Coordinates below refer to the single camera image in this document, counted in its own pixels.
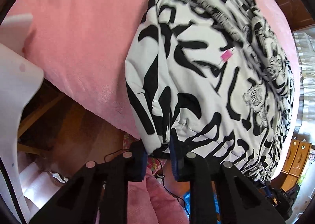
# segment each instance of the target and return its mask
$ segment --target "drawer handle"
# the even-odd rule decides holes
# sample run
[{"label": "drawer handle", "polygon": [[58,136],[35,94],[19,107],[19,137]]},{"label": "drawer handle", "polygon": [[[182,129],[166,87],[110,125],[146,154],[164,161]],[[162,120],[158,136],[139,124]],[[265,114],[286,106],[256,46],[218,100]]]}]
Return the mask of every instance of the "drawer handle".
[{"label": "drawer handle", "polygon": [[301,162],[301,160],[302,160],[302,154],[300,155],[300,159],[297,163],[299,164]]}]

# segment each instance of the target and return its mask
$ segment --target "wooden drawer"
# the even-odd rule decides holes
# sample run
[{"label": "wooden drawer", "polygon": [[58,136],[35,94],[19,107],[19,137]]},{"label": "wooden drawer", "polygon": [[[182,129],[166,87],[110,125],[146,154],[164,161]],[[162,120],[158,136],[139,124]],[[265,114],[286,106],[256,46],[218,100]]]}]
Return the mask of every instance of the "wooden drawer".
[{"label": "wooden drawer", "polygon": [[284,191],[288,191],[297,183],[297,180],[298,180],[297,177],[288,175],[287,178],[285,179],[284,183],[282,184],[281,188]]},{"label": "wooden drawer", "polygon": [[310,149],[311,149],[311,143],[307,143],[307,142],[299,143],[299,148],[296,152],[289,174],[292,174],[298,177],[300,176],[300,174],[303,171],[304,165],[308,159],[308,154],[310,152]]},{"label": "wooden drawer", "polygon": [[287,158],[286,158],[286,160],[284,162],[284,166],[282,168],[282,170],[286,173],[288,173],[291,169],[291,166],[292,166],[293,161],[294,161],[294,157],[295,157],[296,152],[299,148],[299,143],[300,143],[300,141],[297,141],[297,140],[291,141],[291,145],[290,145],[290,148],[289,148],[289,151],[287,154]]}]

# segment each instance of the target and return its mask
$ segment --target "round metal bolt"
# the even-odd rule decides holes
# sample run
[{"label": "round metal bolt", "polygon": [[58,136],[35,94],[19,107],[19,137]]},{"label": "round metal bolt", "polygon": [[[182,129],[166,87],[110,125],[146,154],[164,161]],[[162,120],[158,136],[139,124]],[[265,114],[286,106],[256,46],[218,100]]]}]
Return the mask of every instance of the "round metal bolt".
[{"label": "round metal bolt", "polygon": [[85,166],[87,168],[93,168],[96,165],[96,163],[94,161],[88,161]]},{"label": "round metal bolt", "polygon": [[130,158],[130,157],[132,157],[132,153],[131,153],[130,151],[127,151],[127,152],[123,153],[122,156],[123,156],[124,158]]},{"label": "round metal bolt", "polygon": [[226,168],[231,168],[233,166],[233,164],[230,161],[224,161],[223,166]]},{"label": "round metal bolt", "polygon": [[194,159],[196,157],[196,154],[194,152],[188,152],[186,156],[190,159]]}]

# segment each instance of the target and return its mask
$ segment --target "thin black wire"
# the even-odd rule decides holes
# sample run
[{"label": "thin black wire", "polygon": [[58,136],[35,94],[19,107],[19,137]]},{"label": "thin black wire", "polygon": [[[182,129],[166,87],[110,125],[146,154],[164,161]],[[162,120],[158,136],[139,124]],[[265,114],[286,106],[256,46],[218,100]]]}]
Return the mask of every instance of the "thin black wire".
[{"label": "thin black wire", "polygon": [[185,200],[184,200],[183,198],[181,198],[181,197],[179,197],[179,196],[173,194],[171,191],[169,191],[169,190],[165,187],[165,185],[164,185],[164,174],[163,174],[163,166],[162,166],[162,163],[161,163],[161,161],[160,161],[159,159],[157,159],[157,158],[155,158],[155,159],[156,159],[156,160],[160,163],[160,165],[161,165],[161,172],[162,172],[162,175],[163,175],[162,183],[163,183],[164,189],[165,189],[168,193],[170,193],[173,197],[179,198],[179,199],[181,199],[181,200],[184,202],[184,209],[185,209],[185,211],[187,212],[188,216],[190,217],[190,214],[189,214],[189,212],[188,212],[187,209],[186,209],[186,202],[185,202]]},{"label": "thin black wire", "polygon": [[129,149],[127,149],[127,148],[121,148],[121,149],[119,149],[119,150],[117,150],[117,151],[115,151],[115,152],[113,152],[113,153],[110,153],[110,154],[104,156],[104,162],[106,163],[106,157],[107,157],[107,156],[110,156],[110,155],[115,154],[115,153],[117,153],[117,152],[119,152],[119,151],[122,151],[122,150],[129,150]]},{"label": "thin black wire", "polygon": [[15,210],[18,214],[18,217],[19,219],[21,220],[22,224],[27,224],[25,218],[24,218],[24,215],[21,211],[21,208],[19,206],[19,202],[18,202],[18,199],[16,198],[16,195],[15,195],[15,192],[14,192],[14,188],[13,188],[13,185],[11,183],[11,180],[10,180],[10,177],[7,173],[7,170],[4,166],[4,163],[2,162],[2,159],[0,157],[0,170],[2,172],[2,175],[4,177],[4,180],[5,180],[5,183],[7,183],[7,188],[9,189],[9,192],[10,192],[10,196],[11,196],[11,199],[12,199],[12,202],[13,202],[13,205],[15,207]]}]

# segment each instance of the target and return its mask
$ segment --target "patterned clothing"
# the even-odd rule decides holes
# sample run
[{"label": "patterned clothing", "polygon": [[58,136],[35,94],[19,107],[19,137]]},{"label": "patterned clothing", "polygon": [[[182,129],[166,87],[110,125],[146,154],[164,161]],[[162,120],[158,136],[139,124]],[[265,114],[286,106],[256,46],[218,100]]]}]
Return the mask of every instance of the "patterned clothing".
[{"label": "patterned clothing", "polygon": [[293,77],[255,0],[149,0],[126,59],[148,153],[176,139],[265,182],[290,126]]}]

